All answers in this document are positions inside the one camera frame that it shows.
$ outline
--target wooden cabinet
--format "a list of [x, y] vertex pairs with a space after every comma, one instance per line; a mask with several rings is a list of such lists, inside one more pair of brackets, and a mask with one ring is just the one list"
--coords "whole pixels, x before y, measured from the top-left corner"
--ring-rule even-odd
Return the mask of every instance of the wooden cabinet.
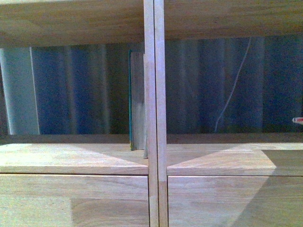
[[169, 135], [167, 146], [165, 106], [166, 39], [302, 25], [301, 0], [0, 0], [0, 48], [144, 41], [149, 158], [127, 135], [0, 138], [11, 144], [0, 226], [302, 226], [303, 134]]
[[303, 178], [169, 176], [170, 227], [299, 227]]
[[221, 143], [198, 144], [207, 135], [193, 135], [169, 144], [169, 226], [301, 226], [303, 145], [273, 143], [285, 136], [236, 143], [238, 138], [225, 135]]
[[147, 176], [0, 175], [2, 227], [148, 227]]

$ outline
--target wooden shelf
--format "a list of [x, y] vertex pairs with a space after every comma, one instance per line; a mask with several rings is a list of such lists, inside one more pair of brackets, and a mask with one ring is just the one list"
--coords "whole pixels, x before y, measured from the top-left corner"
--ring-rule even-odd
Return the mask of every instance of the wooden shelf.
[[0, 48], [143, 40], [143, 0], [0, 0]]
[[286, 35], [303, 32], [300, 0], [166, 0], [166, 39]]
[[[303, 32], [303, 1], [166, 0], [166, 39]], [[0, 48], [144, 40], [143, 0], [0, 0]]]
[[0, 144], [10, 143], [129, 143], [129, 135], [6, 135]]
[[[36, 138], [36, 142], [39, 141], [40, 136], [32, 137]], [[68, 143], [65, 139], [61, 140], [65, 144], [60, 144], [46, 143], [52, 141], [54, 136], [49, 136], [49, 139], [42, 137], [44, 140], [40, 141], [44, 143], [17, 143], [18, 139], [15, 137], [16, 143], [0, 146], [0, 173], [148, 174], [148, 160], [143, 159], [144, 151], [130, 151], [127, 143]], [[69, 142], [77, 138], [66, 137], [70, 138]], [[91, 139], [85, 142], [92, 141], [94, 136], [87, 138]]]
[[168, 175], [303, 176], [301, 133], [176, 137], [168, 136], [177, 141], [167, 145]]

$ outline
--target wooden panel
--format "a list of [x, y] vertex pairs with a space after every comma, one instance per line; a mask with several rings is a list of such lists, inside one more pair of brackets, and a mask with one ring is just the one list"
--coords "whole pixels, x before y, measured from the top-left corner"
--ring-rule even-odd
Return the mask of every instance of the wooden panel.
[[144, 0], [144, 97], [146, 108], [147, 143], [149, 160], [150, 225], [159, 226], [158, 200], [158, 157], [156, 127], [156, 84], [155, 84], [155, 27], [153, 0]]
[[178, 134], [167, 135], [170, 144], [210, 143], [300, 143], [303, 133], [229, 133], [229, 134]]
[[303, 143], [169, 144], [168, 175], [303, 176]]
[[2, 227], [148, 227], [146, 176], [0, 175]]
[[168, 226], [167, 164], [166, 164], [166, 96], [165, 96], [165, 37], [164, 0], [154, 0], [155, 10], [155, 70], [157, 106], [157, 150], [159, 180], [159, 222]]
[[1, 173], [147, 175], [143, 151], [129, 144], [8, 144], [0, 146]]
[[301, 0], [166, 0], [167, 39], [285, 35], [303, 32]]
[[132, 52], [131, 70], [131, 150], [146, 149], [143, 53]]
[[0, 0], [0, 48], [142, 42], [143, 26], [143, 0]]
[[0, 144], [9, 143], [128, 143], [129, 135], [8, 135]]
[[173, 177], [170, 227], [299, 227], [302, 177]]

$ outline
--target light wood grain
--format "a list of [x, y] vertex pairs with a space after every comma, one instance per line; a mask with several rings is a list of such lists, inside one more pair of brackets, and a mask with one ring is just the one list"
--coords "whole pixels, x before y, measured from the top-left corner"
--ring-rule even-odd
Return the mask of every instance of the light wood grain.
[[147, 176], [0, 175], [0, 223], [148, 227], [147, 184]]
[[9, 144], [0, 146], [1, 173], [147, 175], [143, 150], [129, 144]]
[[169, 144], [168, 175], [303, 176], [303, 143]]
[[0, 47], [142, 42], [143, 0], [2, 0]]
[[168, 227], [164, 0], [154, 0], [159, 223]]
[[144, 0], [144, 96], [149, 160], [150, 225], [159, 226], [158, 157], [156, 127], [155, 34], [153, 0]]
[[[142, 42], [143, 0], [1, 0], [0, 47]], [[166, 0], [166, 39], [303, 32], [300, 0]]]
[[166, 0], [167, 39], [285, 35], [303, 32], [300, 0]]
[[299, 227], [302, 177], [173, 177], [170, 227]]

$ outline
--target shelf board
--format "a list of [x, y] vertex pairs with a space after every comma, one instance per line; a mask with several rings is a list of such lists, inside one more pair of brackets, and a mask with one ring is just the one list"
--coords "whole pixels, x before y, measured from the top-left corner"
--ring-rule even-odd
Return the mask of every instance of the shelf board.
[[[75, 141], [69, 136], [65, 142]], [[10, 143], [0, 146], [0, 173], [147, 175], [143, 150], [126, 143]], [[93, 141], [94, 136], [87, 136]]]
[[303, 176], [301, 133], [173, 138], [168, 136], [175, 142], [167, 145], [168, 175]]
[[0, 0], [0, 48], [143, 38], [143, 0]]
[[166, 39], [208, 39], [303, 32], [301, 0], [166, 0]]
[[173, 227], [302, 225], [303, 178], [170, 176]]
[[6, 135], [0, 137], [0, 144], [10, 143], [129, 143], [129, 135]]
[[[166, 0], [165, 38], [303, 32], [303, 1]], [[137, 43], [143, 0], [0, 0], [0, 48]]]

